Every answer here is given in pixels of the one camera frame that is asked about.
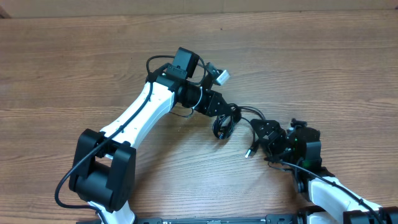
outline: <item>wooden table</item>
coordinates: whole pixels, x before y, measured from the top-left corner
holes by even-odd
[[[93,218],[53,199],[76,141],[135,100],[147,58],[179,46],[229,70],[214,87],[227,102],[258,107],[283,127],[308,121],[322,132],[323,164],[345,186],[398,205],[397,11],[0,19],[0,223]],[[262,152],[244,158],[247,124],[220,141],[213,121],[167,114],[156,124],[138,149],[129,201],[137,215],[259,216],[309,205]],[[83,204],[67,187],[61,199]]]

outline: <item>robotic arm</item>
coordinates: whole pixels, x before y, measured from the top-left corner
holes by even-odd
[[[200,83],[192,83],[191,78],[198,61],[201,60],[205,73]],[[231,115],[234,111],[221,93],[211,90],[213,84],[222,85],[229,78],[226,70],[218,70],[211,63],[204,64],[195,53],[179,48],[171,64],[166,63],[157,70],[148,69],[147,82],[137,100],[115,121],[100,132],[86,129],[79,137],[73,168],[61,180],[55,193],[70,176],[69,189],[88,202],[90,206],[78,208],[95,209],[101,220],[80,223],[108,224],[224,224],[229,222],[245,224],[304,224],[304,223],[377,223],[375,217],[386,223],[398,223],[398,208],[381,208],[380,205],[363,200],[356,194],[347,194],[333,174],[322,167],[320,157],[320,132],[307,127],[303,121],[291,122],[288,130],[283,130],[277,121],[253,119],[250,124],[258,136],[253,149],[261,146],[270,163],[291,166],[295,189],[317,207],[304,208],[296,215],[267,215],[260,218],[224,218],[193,220],[137,219],[130,210],[128,198],[134,186],[136,150],[155,123],[166,113],[181,103],[209,117]],[[112,159],[111,167],[95,161],[95,157]]]

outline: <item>wall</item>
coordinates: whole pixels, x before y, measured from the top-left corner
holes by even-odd
[[[13,18],[394,9],[398,0],[0,0]]]

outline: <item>wooden surface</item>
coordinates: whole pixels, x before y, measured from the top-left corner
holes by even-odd
[[[398,0],[0,0],[13,18],[394,9]]]
[[[322,133],[330,172],[368,200],[398,205],[397,11],[3,19],[0,223],[93,218],[53,199],[76,141],[135,100],[147,58],[179,46],[229,70],[230,81],[214,87],[227,102],[255,106],[283,127],[308,121]],[[220,141],[213,121],[167,114],[148,134],[129,201],[140,217],[260,216],[309,204],[262,152],[244,158],[247,124]],[[66,187],[62,200],[82,203]]]

